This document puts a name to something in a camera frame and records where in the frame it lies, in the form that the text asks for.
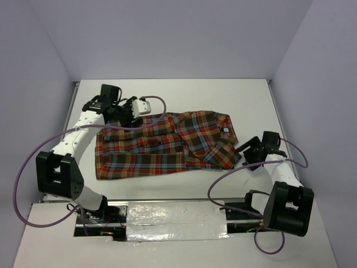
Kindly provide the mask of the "plaid long sleeve shirt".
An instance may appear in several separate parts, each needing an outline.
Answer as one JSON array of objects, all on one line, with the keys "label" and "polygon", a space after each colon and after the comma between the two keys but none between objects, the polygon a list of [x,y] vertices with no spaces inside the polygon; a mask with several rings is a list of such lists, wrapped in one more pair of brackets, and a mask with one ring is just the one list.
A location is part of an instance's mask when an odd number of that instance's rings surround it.
[{"label": "plaid long sleeve shirt", "polygon": [[103,129],[95,144],[97,180],[232,169],[240,160],[231,118],[214,111],[166,113],[136,131]]}]

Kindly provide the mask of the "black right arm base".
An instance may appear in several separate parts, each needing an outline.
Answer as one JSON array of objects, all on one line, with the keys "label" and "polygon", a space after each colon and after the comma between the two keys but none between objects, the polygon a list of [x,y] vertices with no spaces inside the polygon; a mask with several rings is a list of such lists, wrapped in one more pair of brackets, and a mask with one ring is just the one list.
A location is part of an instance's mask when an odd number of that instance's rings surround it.
[{"label": "black right arm base", "polygon": [[245,194],[243,199],[234,199],[232,202],[225,202],[224,204],[229,207],[238,208],[241,210],[247,210],[251,213],[241,212],[237,210],[225,208],[225,215],[227,221],[245,221],[245,220],[260,220],[262,219],[263,212],[265,210],[267,200],[270,194],[258,191],[250,190]]}]

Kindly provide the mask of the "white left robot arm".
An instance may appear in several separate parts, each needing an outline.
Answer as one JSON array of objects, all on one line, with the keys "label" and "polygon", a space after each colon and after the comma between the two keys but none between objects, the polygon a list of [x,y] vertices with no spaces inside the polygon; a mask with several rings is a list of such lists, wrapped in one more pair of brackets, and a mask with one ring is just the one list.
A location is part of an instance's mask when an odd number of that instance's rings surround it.
[{"label": "white left robot arm", "polygon": [[132,126],[138,98],[131,97],[120,105],[121,92],[119,87],[103,84],[100,94],[82,107],[74,131],[66,134],[51,151],[41,151],[36,156],[39,191],[80,205],[99,223],[109,217],[108,200],[85,186],[79,162],[92,139],[108,122]]}]

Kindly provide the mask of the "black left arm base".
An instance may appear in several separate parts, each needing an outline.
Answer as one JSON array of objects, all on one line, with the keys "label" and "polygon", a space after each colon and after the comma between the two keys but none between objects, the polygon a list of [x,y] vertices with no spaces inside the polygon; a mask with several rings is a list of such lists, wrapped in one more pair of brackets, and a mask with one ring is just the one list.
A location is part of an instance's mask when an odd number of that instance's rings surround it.
[{"label": "black left arm base", "polygon": [[92,212],[87,209],[76,208],[79,222],[87,224],[119,223],[124,225],[127,219],[127,206],[107,206],[104,213]]}]

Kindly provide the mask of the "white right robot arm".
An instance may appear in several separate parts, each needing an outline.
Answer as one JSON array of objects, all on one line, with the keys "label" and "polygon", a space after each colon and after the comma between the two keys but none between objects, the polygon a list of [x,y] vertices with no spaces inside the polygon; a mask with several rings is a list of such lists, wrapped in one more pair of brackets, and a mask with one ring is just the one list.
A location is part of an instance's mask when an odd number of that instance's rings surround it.
[{"label": "white right robot arm", "polygon": [[263,227],[303,237],[308,231],[314,192],[296,178],[289,163],[293,160],[280,149],[279,133],[265,131],[241,145],[237,151],[250,171],[263,167],[273,184],[270,193],[250,190],[245,196],[243,213],[248,218],[263,217]]}]

